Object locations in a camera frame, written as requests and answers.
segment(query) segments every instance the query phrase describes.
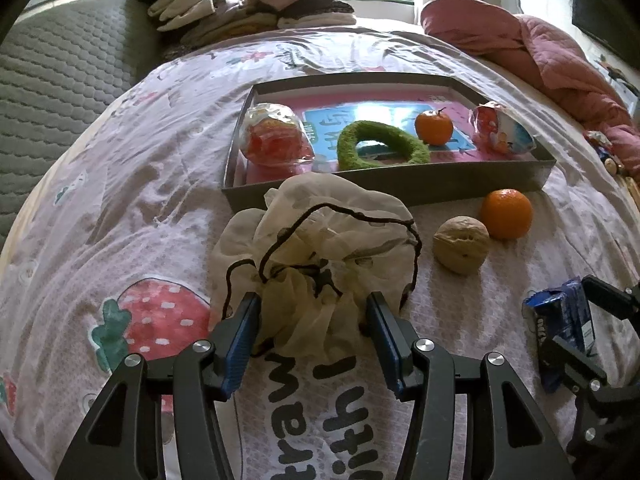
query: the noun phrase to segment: oreo package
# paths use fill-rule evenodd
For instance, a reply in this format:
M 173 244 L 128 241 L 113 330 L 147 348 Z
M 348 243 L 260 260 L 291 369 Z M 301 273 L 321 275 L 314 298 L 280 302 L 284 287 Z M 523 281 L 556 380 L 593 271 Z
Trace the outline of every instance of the oreo package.
M 533 310 L 538 355 L 546 338 L 557 335 L 587 357 L 596 355 L 591 309 L 580 278 L 572 278 L 556 288 L 536 292 L 523 304 Z M 540 358 L 538 365 L 542 387 L 546 393 L 552 394 L 562 384 L 561 370 L 544 364 Z

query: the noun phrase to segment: pink blanket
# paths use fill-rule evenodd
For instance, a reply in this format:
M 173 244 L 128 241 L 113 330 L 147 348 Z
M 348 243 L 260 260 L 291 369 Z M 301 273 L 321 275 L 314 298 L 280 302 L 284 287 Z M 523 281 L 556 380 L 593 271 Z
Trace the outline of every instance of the pink blanket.
M 566 32 L 480 0 L 431 0 L 420 22 L 426 34 L 483 56 L 540 90 L 585 130 L 603 132 L 640 182 L 640 134 L 614 89 Z

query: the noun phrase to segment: white mesh bag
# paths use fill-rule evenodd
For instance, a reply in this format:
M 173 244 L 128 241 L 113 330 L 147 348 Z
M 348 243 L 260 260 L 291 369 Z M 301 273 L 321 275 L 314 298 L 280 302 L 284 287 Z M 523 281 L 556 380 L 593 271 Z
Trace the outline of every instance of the white mesh bag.
M 255 352 L 336 360 L 364 340 L 367 296 L 395 313 L 415 287 L 422 243 L 397 198 L 334 174 L 303 173 L 265 194 L 267 211 L 229 221 L 212 255 L 212 304 L 231 315 L 247 291 L 262 298 Z

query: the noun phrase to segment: pile of clothes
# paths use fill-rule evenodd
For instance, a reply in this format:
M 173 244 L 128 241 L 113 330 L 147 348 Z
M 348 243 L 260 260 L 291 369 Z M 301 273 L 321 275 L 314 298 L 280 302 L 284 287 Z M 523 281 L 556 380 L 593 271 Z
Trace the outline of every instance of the pile of clothes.
M 174 59 L 202 46 L 279 28 L 354 25 L 353 7 L 340 0 L 140 0 L 165 33 Z

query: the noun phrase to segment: bedsheet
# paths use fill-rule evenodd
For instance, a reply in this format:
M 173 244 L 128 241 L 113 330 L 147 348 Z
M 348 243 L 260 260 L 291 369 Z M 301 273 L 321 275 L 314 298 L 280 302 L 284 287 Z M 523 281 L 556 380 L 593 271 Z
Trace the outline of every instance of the bedsheet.
M 208 258 L 232 216 L 220 191 L 223 165 L 251 86 L 372 68 L 455 76 L 507 104 L 558 160 L 543 192 L 529 194 L 530 234 L 492 242 L 477 276 L 436 264 L 430 238 L 446 219 L 475 215 L 481 200 L 412 208 L 426 247 L 402 314 L 450 352 L 503 352 L 567 442 L 572 397 L 542 392 L 522 300 L 587 273 L 625 286 L 640 269 L 638 213 L 577 124 L 433 38 L 353 27 L 281 30 L 159 67 L 114 103 L 86 144 L 36 190 L 40 199 L 0 260 L 0 430 L 35 478 L 52 478 L 116 365 L 105 332 L 129 351 L 171 355 L 205 333 L 209 309 L 220 307 L 209 304 L 216 269 Z M 593 315 L 602 365 L 612 384 L 625 383 L 640 342 L 628 324 L 597 308 Z M 176 479 L 169 403 L 165 462 Z M 452 478 L 462 474 L 465 440 L 465 407 L 456 406 Z M 356 480 L 394 477 L 411 406 L 386 390 L 369 346 L 340 365 L 275 352 L 252 359 L 240 390 L 216 410 L 237 479 Z M 352 435 L 357 445 L 345 449 Z

